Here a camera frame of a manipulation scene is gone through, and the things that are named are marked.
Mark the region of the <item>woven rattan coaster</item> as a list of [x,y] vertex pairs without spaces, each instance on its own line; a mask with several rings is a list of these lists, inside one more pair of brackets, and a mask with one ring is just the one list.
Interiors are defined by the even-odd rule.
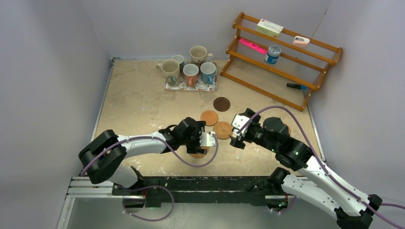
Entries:
[[193,158],[203,158],[207,155],[207,153],[209,152],[209,147],[203,146],[202,149],[205,150],[204,154],[189,154],[189,156],[193,157]]
[[233,127],[228,122],[220,121],[213,126],[213,131],[217,138],[226,140],[233,134]]

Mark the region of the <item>light wooden coaster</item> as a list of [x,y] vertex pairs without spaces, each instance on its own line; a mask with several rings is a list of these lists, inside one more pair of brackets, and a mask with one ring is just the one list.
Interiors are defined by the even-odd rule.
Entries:
[[218,122],[218,114],[213,110],[206,110],[201,113],[200,119],[205,121],[206,126],[213,126]]

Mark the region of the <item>dark wooden coaster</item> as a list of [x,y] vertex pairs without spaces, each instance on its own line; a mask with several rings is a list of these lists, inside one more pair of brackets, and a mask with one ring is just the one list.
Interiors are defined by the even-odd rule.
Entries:
[[225,111],[227,111],[227,110],[230,108],[231,103],[230,103],[230,101],[229,101],[227,98],[225,98],[225,97],[217,97],[217,98],[213,101],[213,106],[214,106],[214,108],[215,108],[217,111],[225,112]]

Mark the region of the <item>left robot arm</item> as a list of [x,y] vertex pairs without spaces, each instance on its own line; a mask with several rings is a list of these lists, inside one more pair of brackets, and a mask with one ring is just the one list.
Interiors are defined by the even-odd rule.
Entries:
[[122,164],[126,158],[144,154],[164,154],[186,146],[188,154],[206,154],[214,146],[212,133],[205,131],[205,121],[191,117],[147,135],[117,135],[111,129],[102,132],[78,157],[92,184],[110,181],[124,187],[130,195],[142,190],[143,177],[134,167]]

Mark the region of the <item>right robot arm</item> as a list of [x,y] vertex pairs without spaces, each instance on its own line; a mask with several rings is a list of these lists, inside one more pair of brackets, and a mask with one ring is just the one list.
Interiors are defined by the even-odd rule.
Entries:
[[330,215],[342,229],[367,229],[382,204],[376,194],[366,194],[333,172],[307,144],[290,136],[289,127],[278,117],[260,123],[260,115],[247,108],[234,116],[231,125],[235,137],[231,145],[244,149],[255,143],[273,153],[283,165],[268,178],[274,194],[282,191],[318,207]]

